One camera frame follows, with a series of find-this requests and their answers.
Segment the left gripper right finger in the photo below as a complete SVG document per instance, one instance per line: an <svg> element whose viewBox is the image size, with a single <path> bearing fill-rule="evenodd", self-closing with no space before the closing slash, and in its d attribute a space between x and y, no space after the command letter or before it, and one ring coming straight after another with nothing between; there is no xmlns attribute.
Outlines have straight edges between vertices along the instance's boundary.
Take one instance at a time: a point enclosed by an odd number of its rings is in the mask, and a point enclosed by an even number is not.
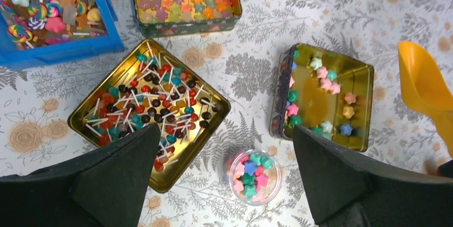
<svg viewBox="0 0 453 227"><path fill-rule="evenodd" d="M319 226L452 226L452 179L394 167L297 126L293 145Z"/></svg>

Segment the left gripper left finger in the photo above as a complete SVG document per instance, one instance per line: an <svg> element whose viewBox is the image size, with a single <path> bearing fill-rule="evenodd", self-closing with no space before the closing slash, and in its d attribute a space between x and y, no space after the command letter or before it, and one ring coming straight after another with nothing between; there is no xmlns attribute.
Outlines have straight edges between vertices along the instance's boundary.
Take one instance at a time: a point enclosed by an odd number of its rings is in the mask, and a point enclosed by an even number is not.
<svg viewBox="0 0 453 227"><path fill-rule="evenodd" d="M153 124L28 175L1 177L1 226L136 226L159 141Z"/></svg>

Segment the clear plastic jar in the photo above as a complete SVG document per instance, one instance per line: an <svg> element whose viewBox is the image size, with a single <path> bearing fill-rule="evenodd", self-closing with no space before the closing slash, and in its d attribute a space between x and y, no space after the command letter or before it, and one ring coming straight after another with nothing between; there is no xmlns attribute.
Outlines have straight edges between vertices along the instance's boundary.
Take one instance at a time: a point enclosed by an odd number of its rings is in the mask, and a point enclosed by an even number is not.
<svg viewBox="0 0 453 227"><path fill-rule="evenodd" d="M233 195L250 206L264 206L282 188L282 170L274 156L262 150L240 150L223 163L223 178Z"/></svg>

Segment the orange plastic scoop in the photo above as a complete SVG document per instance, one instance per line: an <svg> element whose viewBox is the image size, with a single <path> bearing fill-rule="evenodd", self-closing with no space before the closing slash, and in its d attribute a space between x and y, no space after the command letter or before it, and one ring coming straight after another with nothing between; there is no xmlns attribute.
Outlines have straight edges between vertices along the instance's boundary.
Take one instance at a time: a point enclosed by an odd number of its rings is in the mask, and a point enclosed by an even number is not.
<svg viewBox="0 0 453 227"><path fill-rule="evenodd" d="M400 87L403 102L428 116L452 155L452 93L434 58L420 45L398 44Z"/></svg>

